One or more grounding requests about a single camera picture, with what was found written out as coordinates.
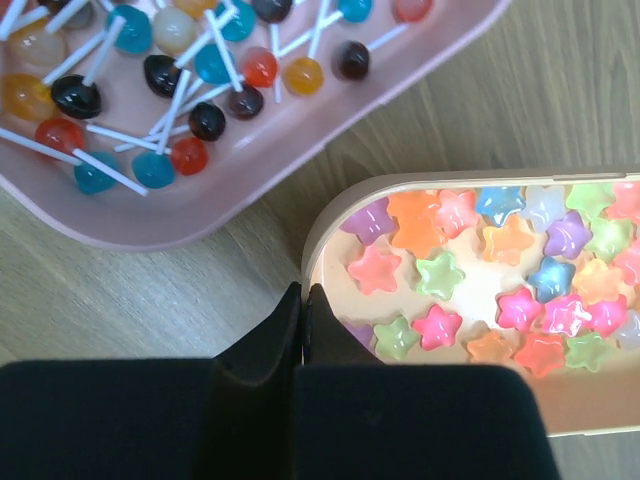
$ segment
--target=green star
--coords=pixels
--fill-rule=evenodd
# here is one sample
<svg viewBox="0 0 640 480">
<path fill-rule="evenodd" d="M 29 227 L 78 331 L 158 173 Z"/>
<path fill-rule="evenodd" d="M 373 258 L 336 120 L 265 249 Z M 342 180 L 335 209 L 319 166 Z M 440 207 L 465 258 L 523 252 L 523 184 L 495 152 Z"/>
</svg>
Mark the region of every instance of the green star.
<svg viewBox="0 0 640 480">
<path fill-rule="evenodd" d="M 451 252 L 444 252 L 434 260 L 416 260 L 416 268 L 422 277 L 416 291 L 445 302 L 451 299 L 453 290 L 465 277 L 464 272 L 456 268 L 456 259 Z"/>
<path fill-rule="evenodd" d="M 611 262 L 631 244 L 633 224 L 630 220 L 596 218 L 591 222 L 591 231 L 593 238 L 585 245 L 585 250 L 595 253 L 605 262 Z"/>
<path fill-rule="evenodd" d="M 610 183 L 585 183 L 574 185 L 567 197 L 567 208 L 577 210 L 586 222 L 590 222 L 615 201 Z"/>
<path fill-rule="evenodd" d="M 569 338 L 567 346 L 569 347 L 567 367 L 584 367 L 593 373 L 600 370 L 602 360 L 613 351 L 613 347 L 608 345 L 596 332 L 582 337 Z"/>
<path fill-rule="evenodd" d="M 376 325 L 373 333 L 378 339 L 376 355 L 388 356 L 396 360 L 404 360 L 407 353 L 420 340 L 420 335 L 409 327 L 404 317 L 396 318 L 389 325 Z"/>
</svg>

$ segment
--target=pink plastic tray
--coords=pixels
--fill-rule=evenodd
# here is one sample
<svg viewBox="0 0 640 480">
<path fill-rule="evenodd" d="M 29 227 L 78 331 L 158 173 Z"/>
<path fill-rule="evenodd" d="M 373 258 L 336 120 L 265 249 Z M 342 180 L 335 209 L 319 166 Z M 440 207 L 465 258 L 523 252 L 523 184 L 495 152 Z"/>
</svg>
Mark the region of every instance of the pink plastic tray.
<svg viewBox="0 0 640 480">
<path fill-rule="evenodd" d="M 194 177 L 178 177 L 171 186 L 142 198 L 116 187 L 87 197 L 81 194 L 68 166 L 45 162 L 30 151 L 0 143 L 0 185 L 31 212 L 62 233 L 81 242 L 114 250 L 150 251 L 195 241 L 222 226 L 241 209 L 318 153 L 324 145 L 368 112 L 382 105 L 432 71 L 483 33 L 510 0 L 438 0 L 425 21 L 413 24 L 376 50 L 372 71 L 363 83 L 350 84 L 326 72 L 327 82 L 314 97 L 300 99 L 283 89 L 283 102 L 273 103 L 265 90 L 264 111 L 242 123 L 228 119 L 222 139 L 211 147 L 210 165 Z M 281 45 L 313 26 L 317 0 L 306 0 L 292 11 L 281 31 Z M 136 5 L 150 13 L 149 0 Z M 74 49 L 101 28 L 68 36 Z M 376 2 L 369 21 L 361 26 L 336 24 L 322 36 L 318 60 L 329 65 L 337 44 L 346 39 L 369 43 L 396 26 L 389 2 Z M 256 27 L 252 37 L 237 46 L 236 58 L 251 45 L 267 43 L 267 29 Z M 306 53 L 306 45 L 283 63 Z M 97 83 L 107 99 L 96 124 L 143 136 L 168 108 L 154 96 L 143 78 L 143 57 L 112 52 Z M 7 71 L 29 71 L 7 58 Z M 74 72 L 84 73 L 85 61 Z M 31 70 L 36 75 L 47 72 Z M 4 126 L 32 137 L 35 125 L 3 115 Z M 182 124 L 185 118 L 176 124 Z M 114 143 L 87 134 L 88 149 Z M 125 174 L 132 176 L 131 158 L 139 151 L 119 154 Z"/>
</svg>

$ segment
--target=purple star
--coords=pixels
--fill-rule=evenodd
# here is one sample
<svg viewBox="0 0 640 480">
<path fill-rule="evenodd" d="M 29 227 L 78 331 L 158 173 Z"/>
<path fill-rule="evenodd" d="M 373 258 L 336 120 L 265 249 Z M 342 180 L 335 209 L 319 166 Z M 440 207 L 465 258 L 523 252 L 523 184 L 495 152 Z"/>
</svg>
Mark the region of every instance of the purple star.
<svg viewBox="0 0 640 480">
<path fill-rule="evenodd" d="M 544 247 L 544 254 L 553 257 L 562 255 L 569 260 L 575 260 L 589 243 L 593 233 L 585 227 L 578 212 L 571 211 L 562 220 L 556 220 L 549 230 L 549 241 Z"/>
<path fill-rule="evenodd" d="M 396 224 L 387 213 L 388 198 L 381 198 L 347 218 L 340 230 L 353 233 L 364 245 L 371 245 L 380 235 L 392 233 Z"/>
</svg>

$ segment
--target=star-shaped candy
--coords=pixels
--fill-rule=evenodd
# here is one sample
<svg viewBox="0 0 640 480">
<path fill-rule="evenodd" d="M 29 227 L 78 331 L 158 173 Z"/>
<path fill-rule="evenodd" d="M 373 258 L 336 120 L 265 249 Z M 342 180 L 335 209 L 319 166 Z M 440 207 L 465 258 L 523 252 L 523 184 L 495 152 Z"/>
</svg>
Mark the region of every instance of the star-shaped candy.
<svg viewBox="0 0 640 480">
<path fill-rule="evenodd" d="M 593 238 L 578 212 L 571 211 L 562 220 L 556 220 L 548 229 L 549 241 L 544 247 L 544 254 L 549 257 L 562 255 L 575 260 L 584 246 Z"/>
<path fill-rule="evenodd" d="M 584 248 L 605 262 L 611 262 L 631 244 L 633 224 L 630 220 L 596 218 L 591 222 L 591 231 L 593 238 Z"/>
<path fill-rule="evenodd" d="M 534 242 L 531 235 L 520 230 L 517 217 L 510 217 L 502 228 L 483 228 L 482 236 L 485 240 L 485 262 L 503 262 L 513 266 L 520 263 L 520 255 Z"/>
<path fill-rule="evenodd" d="M 607 338 L 627 321 L 627 297 L 619 295 L 615 302 L 598 302 L 587 312 L 591 315 L 587 326 Z"/>
<path fill-rule="evenodd" d="M 640 284 L 640 240 L 635 240 L 629 248 L 614 258 L 613 264 L 622 270 L 624 283 Z"/>
<path fill-rule="evenodd" d="M 381 198 L 358 210 L 340 225 L 340 230 L 357 235 L 364 245 L 371 245 L 380 235 L 393 233 L 396 224 L 387 213 L 389 199 Z"/>
<path fill-rule="evenodd" d="M 398 284 L 393 276 L 402 258 L 397 255 L 383 255 L 375 247 L 369 245 L 364 249 L 360 260 L 352 262 L 347 267 L 349 275 L 360 284 L 360 291 L 371 295 L 376 290 L 395 292 Z"/>
<path fill-rule="evenodd" d="M 426 317 L 413 322 L 413 329 L 422 335 L 420 346 L 427 351 L 441 346 L 451 347 L 456 343 L 456 333 L 461 326 L 460 315 L 447 313 L 439 305 L 431 307 Z"/>
<path fill-rule="evenodd" d="M 477 340 L 467 343 L 472 363 L 502 364 L 516 351 L 516 346 L 497 330 L 490 330 Z"/>
<path fill-rule="evenodd" d="M 640 182 L 613 184 L 616 201 L 607 210 L 609 218 L 629 218 L 640 223 Z"/>
<path fill-rule="evenodd" d="M 575 337 L 583 326 L 591 323 L 591 314 L 585 310 L 580 295 L 575 293 L 554 298 L 545 305 L 545 311 L 542 330 L 547 333 Z"/>
<path fill-rule="evenodd" d="M 498 325 L 502 328 L 515 328 L 520 332 L 531 330 L 531 324 L 543 310 L 543 306 L 533 299 L 531 291 L 526 287 L 511 295 L 499 297 L 498 307 Z"/>
<path fill-rule="evenodd" d="M 567 367 L 586 368 L 592 373 L 600 370 L 602 360 L 613 353 L 613 347 L 599 333 L 593 332 L 567 340 Z"/>
<path fill-rule="evenodd" d="M 584 219 L 590 222 L 614 200 L 611 184 L 585 183 L 571 188 L 566 205 L 567 208 L 579 211 Z"/>
<path fill-rule="evenodd" d="M 496 227 L 502 227 L 509 215 L 525 206 L 520 187 L 485 187 L 476 203 L 476 212 L 487 215 Z"/>
<path fill-rule="evenodd" d="M 573 286 L 587 305 L 602 300 L 614 301 L 620 293 L 622 271 L 599 258 L 588 261 L 573 277 Z"/>
<path fill-rule="evenodd" d="M 566 213 L 564 187 L 560 185 L 546 188 L 533 185 L 527 187 L 525 196 L 527 206 L 520 212 L 520 218 L 530 220 L 538 233 L 546 232 L 551 223 Z"/>
<path fill-rule="evenodd" d="M 376 355 L 396 360 L 404 360 L 411 347 L 420 340 L 420 335 L 411 330 L 409 322 L 404 317 L 396 318 L 389 325 L 376 325 L 373 327 L 373 333 L 378 339 Z"/>
<path fill-rule="evenodd" d="M 475 227 L 480 221 L 480 215 L 475 211 L 475 192 L 441 190 L 439 199 L 442 206 L 436 214 L 436 227 L 441 228 L 447 237 L 456 238 L 463 230 Z"/>
<path fill-rule="evenodd" d="M 529 369 L 534 377 L 544 377 L 565 364 L 564 344 L 560 335 L 527 335 L 524 347 L 513 359 Z"/>
<path fill-rule="evenodd" d="M 576 267 L 570 263 L 560 263 L 551 257 L 544 257 L 540 269 L 530 275 L 527 281 L 536 289 L 536 300 L 547 303 L 556 297 L 567 295 Z"/>
<path fill-rule="evenodd" d="M 629 310 L 627 323 L 616 330 L 614 337 L 625 350 L 635 350 L 640 347 L 640 313 Z"/>
<path fill-rule="evenodd" d="M 453 290 L 464 280 L 464 272 L 456 268 L 451 252 L 444 252 L 434 260 L 416 260 L 416 268 L 422 277 L 416 287 L 418 293 L 433 295 L 443 301 L 453 296 Z"/>
<path fill-rule="evenodd" d="M 427 258 L 432 249 L 447 241 L 442 230 L 426 215 L 420 218 L 400 217 L 398 225 L 398 233 L 391 239 L 391 245 L 409 250 L 417 258 Z"/>
</svg>

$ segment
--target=wood grain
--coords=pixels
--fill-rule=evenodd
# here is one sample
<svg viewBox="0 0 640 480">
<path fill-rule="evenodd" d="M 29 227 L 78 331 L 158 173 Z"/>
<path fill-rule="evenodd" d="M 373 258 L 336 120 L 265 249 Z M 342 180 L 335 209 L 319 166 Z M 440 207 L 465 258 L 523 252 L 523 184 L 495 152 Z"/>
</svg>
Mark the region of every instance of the wood grain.
<svg viewBox="0 0 640 480">
<path fill-rule="evenodd" d="M 341 190 L 389 172 L 640 155 L 640 0 L 516 0 L 485 37 L 373 112 L 215 235 L 149 255 L 79 245 L 0 201 L 0 362 L 215 355 L 299 278 Z M 639 434 L 554 439 L 564 478 L 636 478 Z"/>
</svg>

